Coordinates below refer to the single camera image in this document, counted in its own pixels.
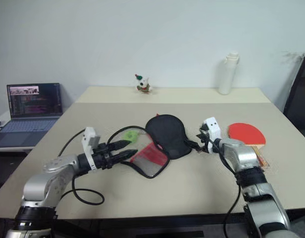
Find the small figurine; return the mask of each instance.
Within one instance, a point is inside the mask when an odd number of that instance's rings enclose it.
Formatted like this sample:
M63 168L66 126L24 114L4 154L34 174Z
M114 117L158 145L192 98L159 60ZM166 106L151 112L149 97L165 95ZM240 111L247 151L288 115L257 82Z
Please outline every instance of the small figurine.
M152 91L152 87L149 85L148 81L149 78L143 78L142 76L135 74L137 80L138 80L138 85L137 85L137 90L141 91L143 93L149 93Z

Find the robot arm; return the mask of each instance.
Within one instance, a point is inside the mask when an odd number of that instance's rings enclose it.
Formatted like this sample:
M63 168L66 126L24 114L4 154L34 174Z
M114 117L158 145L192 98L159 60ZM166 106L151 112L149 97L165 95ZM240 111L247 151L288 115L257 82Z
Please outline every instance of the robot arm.
M267 182L255 151L239 140L221 139L215 118L205 120L200 132L198 137L205 146L199 147L198 151L220 153L232 164L236 183L242 187L247 202L244 211L251 235L257 238L297 238L289 231L289 218L271 184ZM215 144L210 149L209 138Z
M84 153L78 156L60 156L46 164L43 173L32 176L24 186L21 207L15 217L15 225L7 238L49 238L56 206L73 177L82 176L91 170L110 169L137 150L125 150L112 155L111 151L124 148L130 141L98 144L95 130L87 127L82 145Z

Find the laptop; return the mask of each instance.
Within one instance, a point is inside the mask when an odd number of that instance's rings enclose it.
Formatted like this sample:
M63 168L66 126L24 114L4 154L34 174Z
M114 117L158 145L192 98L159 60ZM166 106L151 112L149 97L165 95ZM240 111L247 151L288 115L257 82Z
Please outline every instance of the laptop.
M63 114L60 84L7 85L11 121L0 130L0 148L33 147Z

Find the red ping pong paddle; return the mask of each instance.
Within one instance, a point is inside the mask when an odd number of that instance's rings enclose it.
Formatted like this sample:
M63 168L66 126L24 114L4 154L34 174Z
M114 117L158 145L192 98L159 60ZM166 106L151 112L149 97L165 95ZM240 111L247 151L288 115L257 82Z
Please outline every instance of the red ping pong paddle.
M259 148L266 144L264 135L256 127L246 123L234 123L229 126L228 135L232 139L240 140L248 146L251 146L262 167L269 166L267 161L259 152Z

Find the red fabric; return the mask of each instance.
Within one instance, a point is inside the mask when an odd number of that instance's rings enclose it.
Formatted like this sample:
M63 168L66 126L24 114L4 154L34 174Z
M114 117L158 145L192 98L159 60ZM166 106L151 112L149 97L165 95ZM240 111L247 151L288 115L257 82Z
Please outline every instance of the red fabric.
M150 143L144 149L140 150L137 154L135 154L130 162L133 163L136 158L143 157L150 162L153 162L157 165L164 166L167 162L168 158L165 154L163 154L160 150L156 148L154 143Z
M246 123L234 123L229 126L228 135L232 139L240 140L246 145L264 145L266 139L256 127Z

